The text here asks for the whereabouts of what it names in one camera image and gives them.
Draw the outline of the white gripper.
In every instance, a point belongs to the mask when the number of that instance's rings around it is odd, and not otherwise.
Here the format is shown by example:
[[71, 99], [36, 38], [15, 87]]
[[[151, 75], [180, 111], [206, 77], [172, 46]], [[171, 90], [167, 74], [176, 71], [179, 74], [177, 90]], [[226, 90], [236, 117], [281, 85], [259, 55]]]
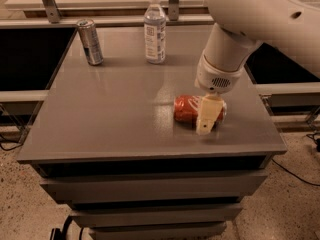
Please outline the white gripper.
[[[195, 85], [207, 93], [223, 94], [231, 91], [242, 75], [242, 61], [235, 56], [209, 56], [203, 50]], [[207, 135], [217, 121], [224, 101], [220, 96], [207, 94], [201, 98], [196, 121], [196, 133]]]

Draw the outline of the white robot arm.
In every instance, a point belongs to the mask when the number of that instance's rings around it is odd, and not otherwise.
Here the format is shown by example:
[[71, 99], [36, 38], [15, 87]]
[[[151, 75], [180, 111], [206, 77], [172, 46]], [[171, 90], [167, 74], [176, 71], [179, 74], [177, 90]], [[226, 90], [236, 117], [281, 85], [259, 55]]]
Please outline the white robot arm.
[[207, 0], [214, 25], [201, 54], [195, 85], [200, 99], [196, 132], [211, 132], [248, 57], [263, 43], [320, 75], [320, 9], [299, 0]]

